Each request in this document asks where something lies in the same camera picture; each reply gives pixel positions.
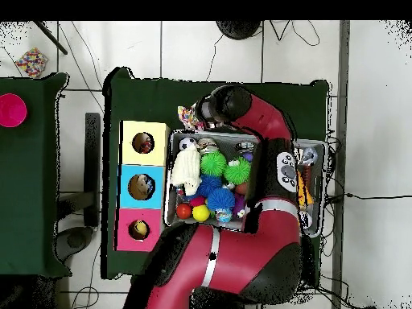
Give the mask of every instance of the white plush toy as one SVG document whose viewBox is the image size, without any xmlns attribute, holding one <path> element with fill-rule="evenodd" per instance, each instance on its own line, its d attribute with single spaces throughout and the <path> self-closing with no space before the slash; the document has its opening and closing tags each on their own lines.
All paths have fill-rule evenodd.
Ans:
<svg viewBox="0 0 412 309">
<path fill-rule="evenodd" d="M 193 196 L 201 183 L 200 154 L 194 143 L 180 151 L 171 170 L 173 186 L 184 185 L 186 196 Z"/>
</svg>

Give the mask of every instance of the yellow box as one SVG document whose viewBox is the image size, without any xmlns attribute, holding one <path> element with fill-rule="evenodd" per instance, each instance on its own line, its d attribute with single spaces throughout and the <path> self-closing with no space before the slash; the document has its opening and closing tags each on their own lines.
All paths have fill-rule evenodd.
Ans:
<svg viewBox="0 0 412 309">
<path fill-rule="evenodd" d="M 170 130 L 165 123 L 123 121 L 122 124 L 123 164 L 166 166 L 167 141 Z M 136 141 L 142 136 L 140 133 L 146 133 L 153 140 L 153 147 L 147 154 L 139 153 L 136 149 Z"/>
</svg>

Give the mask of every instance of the metal frame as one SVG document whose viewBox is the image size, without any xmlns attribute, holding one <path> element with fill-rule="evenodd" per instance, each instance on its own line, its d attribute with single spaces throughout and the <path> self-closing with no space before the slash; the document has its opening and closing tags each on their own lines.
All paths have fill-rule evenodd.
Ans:
<svg viewBox="0 0 412 309">
<path fill-rule="evenodd" d="M 84 141 L 84 191 L 62 196 L 57 205 L 57 220 L 84 209 L 84 225 L 97 227 L 100 221 L 101 119 L 86 113 Z"/>
<path fill-rule="evenodd" d="M 344 241 L 344 177 L 346 165 L 346 121 L 348 108 L 348 70 L 349 70 L 349 20 L 340 20 L 340 53 L 339 53 L 339 85 L 338 108 L 336 118 L 336 137 L 342 142 L 340 152 L 336 156 L 335 194 L 342 200 L 335 204 L 334 232 L 335 248 L 332 253 L 332 309 L 340 309 L 339 297 L 342 295 L 342 260 Z"/>
</svg>

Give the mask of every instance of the orange ball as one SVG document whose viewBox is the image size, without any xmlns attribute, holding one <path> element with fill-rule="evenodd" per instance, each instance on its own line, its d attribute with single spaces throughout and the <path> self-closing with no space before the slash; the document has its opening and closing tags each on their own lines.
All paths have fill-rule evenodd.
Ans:
<svg viewBox="0 0 412 309">
<path fill-rule="evenodd" d="M 180 219 L 187 219 L 192 215 L 192 208 L 189 204 L 179 204 L 176 208 L 176 214 Z"/>
<path fill-rule="evenodd" d="M 241 183 L 240 185 L 237 185 L 235 187 L 235 192 L 242 194 L 243 196 L 246 194 L 248 191 L 248 183 Z"/>
</svg>

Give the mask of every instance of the dark green tablecloth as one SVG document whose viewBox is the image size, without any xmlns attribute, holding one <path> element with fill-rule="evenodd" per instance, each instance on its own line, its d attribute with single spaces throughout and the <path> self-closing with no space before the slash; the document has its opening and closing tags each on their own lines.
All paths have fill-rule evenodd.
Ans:
<svg viewBox="0 0 412 309">
<path fill-rule="evenodd" d="M 172 130 L 182 129 L 183 124 L 178 119 L 177 107 L 190 107 L 222 84 L 223 82 L 166 79 L 138 80 L 130 76 L 128 68 L 116 68 L 107 76 L 104 84 L 103 186 L 109 190 L 103 193 L 101 272 L 104 277 L 113 278 L 119 273 L 138 274 L 147 256 L 147 253 L 113 250 L 119 121 L 164 122 Z M 309 85 L 264 83 L 242 86 L 289 113 L 298 138 L 324 141 L 328 94 L 326 81 L 319 80 Z M 319 238 L 312 241 L 315 245 L 316 259 L 319 259 Z"/>
<path fill-rule="evenodd" d="M 70 274 L 55 256 L 56 95 L 68 75 L 41 80 L 0 78 L 0 95 L 15 93 L 27 119 L 15 128 L 0 126 L 0 274 Z"/>
</svg>

